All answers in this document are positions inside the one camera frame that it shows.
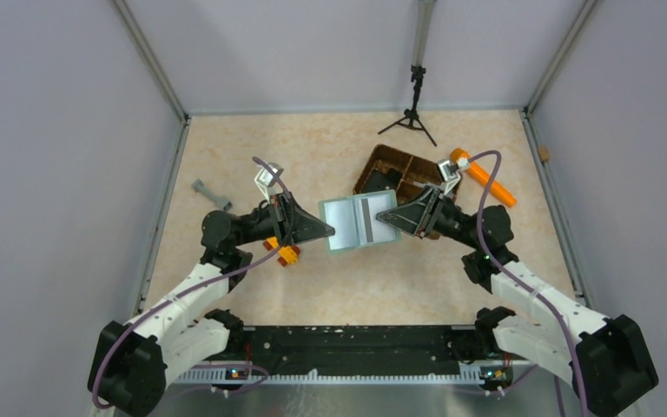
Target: marble-patterned surface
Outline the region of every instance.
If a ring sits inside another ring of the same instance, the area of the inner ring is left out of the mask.
[[[571,282],[517,111],[424,112],[439,143],[419,132],[377,131],[396,113],[348,113],[194,117],[162,235],[148,305],[174,287],[202,254],[201,219],[214,209],[190,189],[201,178],[246,214],[261,194],[254,185],[252,156],[285,168],[282,179],[308,212],[318,201],[351,195],[374,146],[385,143],[438,161],[460,146],[473,155],[503,153],[498,180],[518,199],[509,209],[516,235],[509,245],[539,276],[568,295]],[[481,165],[489,170],[492,161]],[[476,210],[482,192],[466,177],[457,204]],[[489,197],[488,204],[497,203]],[[243,247],[259,259],[261,243]],[[470,249],[441,238],[400,242],[330,255],[324,241],[301,246],[300,261],[283,268],[271,260],[248,273],[214,304],[231,308],[250,325],[270,324],[462,324],[482,307],[505,305],[473,285],[460,257]]]

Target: white wall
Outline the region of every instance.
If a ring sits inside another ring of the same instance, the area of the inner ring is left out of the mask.
[[[520,107],[582,0],[439,0],[423,108]],[[416,0],[130,0],[190,113],[410,105]]]
[[[87,412],[179,126],[110,2],[0,1],[0,416]]]
[[[603,2],[537,125],[596,307],[639,322],[667,415],[667,2]]]

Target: metal frame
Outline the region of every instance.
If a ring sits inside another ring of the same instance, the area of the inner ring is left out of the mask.
[[[129,38],[136,47],[136,52],[147,65],[149,73],[155,79],[157,88],[160,89],[162,96],[165,97],[165,100],[172,107],[177,118],[183,123],[187,122],[189,118],[188,112],[182,107],[180,99],[172,88],[172,84],[170,84],[168,76],[165,74],[164,69],[162,69],[160,62],[157,60],[155,52],[149,46],[147,38],[142,32],[142,28],[139,27],[139,23],[136,22],[129,5],[125,0],[110,0],[110,2],[114,6],[116,14],[121,18]]]
[[[175,182],[177,181],[177,174],[180,171],[180,162],[182,154],[185,150],[185,143],[188,141],[188,132],[190,131],[190,119],[182,124],[182,131],[180,138],[175,148],[175,155],[173,156],[172,164],[167,173],[167,183],[165,184],[165,192],[162,196],[162,204],[157,212],[155,229],[152,231],[152,240],[147,251],[147,259],[144,262],[142,269],[142,286],[139,290],[138,299],[135,307],[132,310],[132,315],[140,314],[144,310],[144,302],[147,300],[147,292],[149,291],[149,284],[152,281],[152,274],[155,272],[155,263],[157,261],[157,254],[159,254],[160,242],[162,240],[162,232],[165,229],[165,221],[168,219],[168,211],[170,209],[170,200],[172,199],[173,190],[175,189]]]
[[[541,77],[541,81],[538,83],[538,87],[531,97],[531,101],[525,106],[525,113],[530,117],[532,116],[538,106],[543,101],[543,97],[548,89],[551,87],[553,80],[556,78],[557,73],[561,70],[566,58],[571,54],[574,45],[576,44],[579,35],[586,23],[589,21],[590,17],[593,15],[594,11],[597,9],[597,6],[602,2],[602,0],[584,0],[577,18],[574,19],[574,23],[571,24],[569,32],[566,34],[564,41],[561,43],[561,46],[558,47],[556,55],[554,55],[551,60],[551,64],[548,66],[548,69],[545,71]]]
[[[576,255],[576,243],[573,240],[571,228],[568,221],[566,220],[564,206],[560,200],[560,197],[556,191],[556,185],[553,180],[553,175],[551,174],[551,168],[549,164],[543,163],[538,157],[538,146],[540,145],[540,135],[536,129],[536,126],[533,122],[533,117],[536,110],[543,102],[546,93],[552,86],[552,83],[559,71],[563,68],[567,57],[573,51],[577,40],[581,33],[583,32],[587,22],[593,16],[597,7],[600,5],[602,0],[585,0],[582,5],[576,19],[571,25],[569,31],[566,34],[564,41],[561,43],[558,48],[555,56],[551,60],[551,64],[546,69],[546,72],[541,77],[540,82],[536,90],[533,92],[530,101],[525,105],[520,111],[520,117],[525,129],[525,135],[528,140],[528,145],[530,147],[533,160],[536,164],[536,170],[538,171],[538,178],[541,182],[541,186],[544,190],[546,201],[548,203],[549,211],[551,213],[551,219],[553,220],[554,227],[557,232],[559,245],[562,249],[562,253],[565,258],[566,267],[569,271],[572,283],[576,290],[576,296],[579,299],[583,299],[584,303],[587,306],[591,305],[591,300],[593,297],[589,293],[588,287],[585,285],[584,270],[582,267],[581,261]],[[121,18],[122,23],[125,26],[125,29],[128,32],[129,38],[134,43],[137,53],[147,65],[147,68],[155,79],[155,83],[158,89],[161,91],[163,97],[168,102],[173,112],[177,116],[178,120],[182,123],[182,132],[177,143],[177,148],[175,150],[175,156],[173,158],[172,165],[167,174],[167,184],[165,186],[165,193],[162,199],[162,205],[159,208],[159,211],[156,216],[156,226],[152,235],[151,246],[148,251],[147,259],[145,261],[144,269],[142,271],[142,287],[139,294],[139,300],[136,303],[137,312],[142,312],[144,307],[144,301],[147,292],[149,291],[149,284],[151,281],[152,274],[154,272],[155,261],[159,251],[160,241],[162,239],[162,231],[165,226],[165,221],[167,219],[167,213],[169,210],[170,199],[175,187],[175,181],[177,179],[177,174],[180,169],[180,163],[182,160],[182,153],[185,149],[185,143],[188,139],[188,131],[190,125],[190,116],[188,112],[182,106],[178,95],[175,93],[164,69],[160,65],[154,51],[149,45],[147,38],[144,36],[142,29],[134,18],[134,15],[131,12],[131,9],[127,5],[125,0],[110,0],[117,15]],[[269,110],[266,113],[278,113],[278,110]],[[229,114],[246,114],[247,112],[228,112]],[[645,404],[643,399],[637,401],[633,407],[628,408],[622,412],[622,417],[633,417],[633,416],[647,416],[650,415],[648,407]]]
[[[226,325],[224,316],[235,323],[230,328],[231,342],[223,351],[210,355],[207,361],[230,364],[230,367],[253,361],[279,380],[278,383],[335,380],[338,383],[396,381],[404,384],[418,380],[433,384],[444,378],[450,380],[467,369],[479,371],[481,367],[505,365],[501,353],[490,355],[482,350],[482,333],[475,326],[248,327],[231,314],[211,313],[213,320]],[[460,383],[482,385],[489,380],[474,376]],[[240,382],[242,380],[231,375],[221,379],[221,385]]]

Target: brown wooden tray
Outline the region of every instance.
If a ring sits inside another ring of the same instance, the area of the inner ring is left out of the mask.
[[[422,188],[417,187],[414,184],[415,182],[430,182],[433,184],[441,184],[443,182],[439,173],[439,166],[435,162],[384,144],[379,144],[372,150],[367,164],[365,164],[364,169],[361,171],[359,180],[354,185],[353,193],[361,193],[364,184],[367,183],[367,179],[369,179],[373,170],[386,173],[390,168],[397,169],[403,175],[398,183],[398,187],[395,189],[398,204],[408,202],[420,193]]]

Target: purple cable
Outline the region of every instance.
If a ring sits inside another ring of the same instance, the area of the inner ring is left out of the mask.
[[[246,393],[247,391],[250,391],[250,390],[252,390],[252,389],[257,388],[262,382],[264,382],[267,378],[269,378],[269,372],[268,372],[264,367],[258,367],[258,366],[256,366],[256,365],[252,365],[252,364],[250,364],[250,363],[246,363],[246,364],[244,364],[244,365],[240,365],[240,366],[236,366],[236,365],[232,365],[232,364],[224,364],[224,365],[214,365],[214,364],[211,364],[211,365],[196,365],[196,366],[193,367],[193,369],[228,369],[229,367],[232,367],[232,366],[233,366],[234,368],[239,368],[239,369],[249,369],[249,370],[252,370],[252,371],[261,372],[261,373],[263,374],[263,376],[262,376],[262,378],[261,378],[259,381],[252,382],[251,384],[248,384],[248,385],[244,385],[244,386],[242,386],[242,387],[239,388],[239,389],[235,389],[235,390],[232,390],[232,391],[228,391],[228,394],[229,394],[229,395],[244,394],[244,393]],[[185,395],[185,394],[190,394],[190,393],[193,393],[193,392],[195,392],[195,391],[205,391],[205,390],[209,390],[209,389],[211,389],[211,388],[212,388],[212,386],[206,386],[206,385],[201,385],[201,386],[199,386],[199,387],[192,387],[192,388],[183,390],[183,391],[181,391],[180,393],[178,393],[178,394],[176,394],[176,395],[173,395],[172,397],[168,398],[168,401],[172,401],[172,400],[174,400],[174,399],[176,399],[176,398],[178,398],[178,397],[180,397],[180,396],[183,396],[183,395]]]
[[[269,172],[269,174],[274,178],[275,182],[280,184],[280,187],[282,188],[282,192],[285,193],[285,197],[287,197],[288,199],[292,198],[292,196],[290,195],[290,190],[287,189],[287,187],[282,182],[280,177],[277,176],[277,174],[274,172],[274,170],[272,168],[270,168],[269,165],[267,165],[264,161],[262,161],[262,159],[260,159],[256,156],[254,156],[252,158],[252,161],[261,165],[264,169],[267,170],[267,172]],[[265,261],[267,261],[268,259],[277,255],[277,253],[280,251],[281,248],[282,248],[281,246],[278,246],[273,251],[269,252],[267,255],[262,256],[262,258],[260,258],[259,261],[252,262],[249,265],[247,265],[246,267],[236,269],[235,271],[231,271],[231,272],[226,273],[224,275],[216,276],[216,277],[208,279],[206,281],[202,281],[198,284],[195,284],[193,287],[186,288],[185,290],[178,293],[176,298],[180,299],[180,298],[196,291],[197,289],[204,288],[204,287],[206,287],[210,284],[213,284],[214,282],[218,282],[220,280],[225,280],[228,277],[247,272],[248,270],[250,270],[252,268],[256,268],[256,267],[260,266],[262,263],[264,263]],[[114,342],[114,344],[111,345],[111,348],[106,353],[106,356],[103,357],[103,361],[101,361],[101,365],[98,367],[98,371],[96,372],[96,380],[93,382],[93,388],[90,391],[91,399],[93,400],[93,405],[96,406],[96,408],[98,408],[99,410],[106,410],[106,409],[112,407],[110,404],[102,404],[98,400],[98,387],[101,386],[101,381],[103,380],[103,375],[106,373],[106,367],[108,367],[109,361],[111,361],[111,358],[116,353],[116,350],[118,350],[118,348],[122,345],[122,343],[124,343],[124,341],[127,339],[127,337],[129,337],[129,335],[132,332],[134,332],[136,330],[136,328],[138,328],[140,325],[142,325],[142,323],[144,323],[149,317],[152,317],[157,312],[161,311],[163,308],[167,307],[171,303],[172,303],[171,300],[166,300],[166,301],[164,301],[160,304],[157,304],[153,308],[151,308],[147,313],[145,313],[144,315],[142,315],[141,317],[136,319],[135,322],[133,322],[126,330],[124,330],[124,333],[122,333],[122,335],[119,336],[118,339],[116,339],[116,342]]]
[[[558,401],[558,414],[561,417],[566,417],[566,410],[564,409],[564,397],[561,395],[561,380],[553,375],[553,386],[556,388],[556,401]]]
[[[502,393],[507,394],[511,392],[513,389],[519,387],[520,385],[525,382],[525,380],[528,379],[529,376],[531,376],[534,372],[538,370],[538,365],[533,365],[530,369],[525,371],[524,374],[520,375],[509,387],[503,388]],[[470,394],[470,395],[479,395],[484,397],[485,396],[485,391],[484,390],[479,390],[479,391],[474,391],[472,389],[461,389],[461,388],[452,388],[453,392],[455,393],[460,393],[460,394]],[[495,394],[499,393],[498,391],[490,391],[490,394]]]
[[[490,257],[490,261],[492,261],[492,264],[494,264],[497,269],[499,269],[500,272],[503,274],[507,275],[510,277],[511,280],[515,281],[520,287],[522,287],[525,291],[528,291],[529,293],[533,292],[533,288],[526,284],[523,280],[519,279],[515,274],[512,272],[508,271],[505,266],[500,264],[492,254],[492,251],[487,247],[487,243],[485,242],[485,231],[482,230],[481,224],[482,224],[482,215],[484,214],[485,211],[485,203],[487,201],[487,195],[490,193],[490,188],[492,187],[492,183],[495,180],[495,176],[497,176],[497,171],[499,170],[499,165],[502,163],[502,154],[500,154],[497,150],[487,150],[485,152],[482,152],[481,154],[475,155],[471,158],[469,158],[469,162],[474,162],[477,161],[479,158],[482,158],[484,156],[488,155],[494,155],[496,157],[495,165],[494,168],[492,169],[492,173],[490,174],[490,179],[487,181],[487,184],[485,185],[485,191],[482,193],[481,199],[479,199],[479,210],[477,211],[477,224],[479,227],[477,227],[477,237],[479,238],[479,246],[482,248],[482,250],[485,251],[485,254]],[[569,354],[571,355],[571,367],[573,367],[574,370],[574,376],[577,379],[577,386],[579,388],[579,402],[581,402],[582,405],[582,417],[589,417],[589,408],[587,407],[587,399],[586,399],[586,388],[584,386],[584,377],[582,376],[582,369],[579,367],[579,359],[577,357],[577,349],[574,346],[574,340],[571,338],[571,333],[569,333],[569,328],[566,326],[566,323],[564,322],[563,317],[561,316],[561,313],[559,313],[558,309],[556,309],[556,306],[554,306],[550,301],[548,301],[547,298],[545,298],[542,294],[537,293],[536,298],[538,298],[541,302],[545,304],[546,307],[551,311],[554,317],[556,317],[556,320],[558,320],[558,325],[561,327],[561,333],[564,334],[564,338],[566,339],[566,343],[569,346]]]

